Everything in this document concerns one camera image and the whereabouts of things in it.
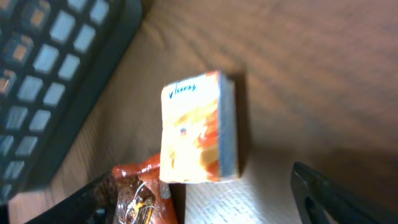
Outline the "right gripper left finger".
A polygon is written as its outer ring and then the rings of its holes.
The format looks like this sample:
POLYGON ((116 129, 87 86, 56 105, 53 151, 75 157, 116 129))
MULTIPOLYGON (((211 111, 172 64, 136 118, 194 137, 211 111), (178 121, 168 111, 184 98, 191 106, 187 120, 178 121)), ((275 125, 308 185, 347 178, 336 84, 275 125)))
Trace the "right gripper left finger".
POLYGON ((117 200, 115 178, 107 172, 56 206, 31 219, 28 224, 112 223, 117 200))

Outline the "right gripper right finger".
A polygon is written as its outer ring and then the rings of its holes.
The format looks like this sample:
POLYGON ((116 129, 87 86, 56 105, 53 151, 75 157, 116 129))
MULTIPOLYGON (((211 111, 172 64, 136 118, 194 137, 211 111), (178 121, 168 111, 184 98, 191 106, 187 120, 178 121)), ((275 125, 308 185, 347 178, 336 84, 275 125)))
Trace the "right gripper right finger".
POLYGON ((397 215, 352 194, 306 164, 295 162, 290 187, 302 223, 397 223, 397 215))

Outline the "brown chocolate bar wrapper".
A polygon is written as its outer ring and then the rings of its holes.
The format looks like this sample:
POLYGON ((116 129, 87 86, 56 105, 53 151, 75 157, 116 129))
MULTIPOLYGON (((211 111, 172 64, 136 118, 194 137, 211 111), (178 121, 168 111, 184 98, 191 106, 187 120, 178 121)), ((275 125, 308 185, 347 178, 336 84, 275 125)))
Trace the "brown chocolate bar wrapper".
POLYGON ((178 224, 169 185, 159 178, 160 155, 141 164, 115 166, 116 216, 122 224, 178 224))

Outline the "small orange snack packet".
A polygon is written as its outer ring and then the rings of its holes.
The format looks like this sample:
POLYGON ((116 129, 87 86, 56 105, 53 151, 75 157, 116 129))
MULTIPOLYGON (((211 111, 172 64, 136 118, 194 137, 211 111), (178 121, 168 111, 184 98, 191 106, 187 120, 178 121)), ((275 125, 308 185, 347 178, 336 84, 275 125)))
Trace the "small orange snack packet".
POLYGON ((162 89, 160 179, 168 183, 239 178, 235 85, 215 70, 162 89))

